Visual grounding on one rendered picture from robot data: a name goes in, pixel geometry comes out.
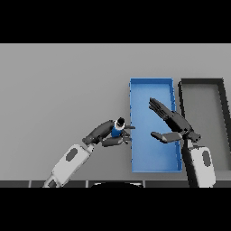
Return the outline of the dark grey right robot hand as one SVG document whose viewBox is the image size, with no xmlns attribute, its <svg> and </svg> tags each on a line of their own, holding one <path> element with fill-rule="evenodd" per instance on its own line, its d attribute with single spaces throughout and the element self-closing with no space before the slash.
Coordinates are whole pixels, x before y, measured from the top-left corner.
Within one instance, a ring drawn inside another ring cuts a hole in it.
<svg viewBox="0 0 231 231">
<path fill-rule="evenodd" d="M 191 140 L 193 143 L 201 139 L 190 123 L 177 111 L 170 110 L 163 103 L 155 98 L 150 98 L 149 108 L 154 111 L 171 129 L 170 133 L 160 134 L 151 132 L 151 136 L 162 143 L 172 143 L 179 140 Z"/>
</svg>

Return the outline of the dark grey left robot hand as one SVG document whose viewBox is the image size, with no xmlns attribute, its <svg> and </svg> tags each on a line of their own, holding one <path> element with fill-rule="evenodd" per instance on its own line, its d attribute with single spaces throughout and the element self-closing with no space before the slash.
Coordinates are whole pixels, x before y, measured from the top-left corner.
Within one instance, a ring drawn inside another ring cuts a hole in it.
<svg viewBox="0 0 231 231">
<path fill-rule="evenodd" d="M 115 120 L 108 120 L 98 127 L 96 127 L 91 133 L 82 139 L 82 142 L 89 146 L 90 144 L 102 143 L 103 147 L 119 145 L 121 143 L 128 143 L 131 138 L 130 134 L 126 129 L 134 129 L 134 126 L 127 125 L 125 123 L 125 128 L 119 137 L 113 138 L 111 136 L 111 131 L 114 127 Z"/>
</svg>

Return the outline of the blue pipe with pale ring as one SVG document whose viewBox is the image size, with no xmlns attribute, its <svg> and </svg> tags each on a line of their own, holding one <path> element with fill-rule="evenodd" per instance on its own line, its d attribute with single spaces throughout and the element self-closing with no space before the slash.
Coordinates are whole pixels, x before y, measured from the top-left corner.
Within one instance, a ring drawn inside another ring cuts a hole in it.
<svg viewBox="0 0 231 231">
<path fill-rule="evenodd" d="M 117 120 L 115 120 L 114 127 L 111 131 L 111 136 L 113 138 L 119 137 L 122 134 L 124 128 L 125 120 L 122 117 L 119 117 Z"/>
</svg>

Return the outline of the blue bin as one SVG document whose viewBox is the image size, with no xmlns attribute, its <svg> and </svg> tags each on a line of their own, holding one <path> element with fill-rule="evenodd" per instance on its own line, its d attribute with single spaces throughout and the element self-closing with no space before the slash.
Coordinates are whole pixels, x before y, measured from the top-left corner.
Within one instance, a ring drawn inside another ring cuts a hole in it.
<svg viewBox="0 0 231 231">
<path fill-rule="evenodd" d="M 167 134 L 171 129 L 149 108 L 155 98 L 176 110 L 172 78 L 130 78 L 130 125 L 132 173 L 181 172 L 180 142 L 161 143 L 151 132 Z"/>
</svg>

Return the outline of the dark grey bin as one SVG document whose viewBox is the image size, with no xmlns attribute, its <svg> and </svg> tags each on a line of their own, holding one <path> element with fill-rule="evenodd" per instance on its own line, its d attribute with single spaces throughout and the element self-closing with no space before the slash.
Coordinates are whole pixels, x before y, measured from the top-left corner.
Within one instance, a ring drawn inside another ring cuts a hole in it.
<svg viewBox="0 0 231 231">
<path fill-rule="evenodd" d="M 216 171 L 231 171 L 231 116 L 222 78 L 181 79 L 181 114 L 207 146 Z"/>
</svg>

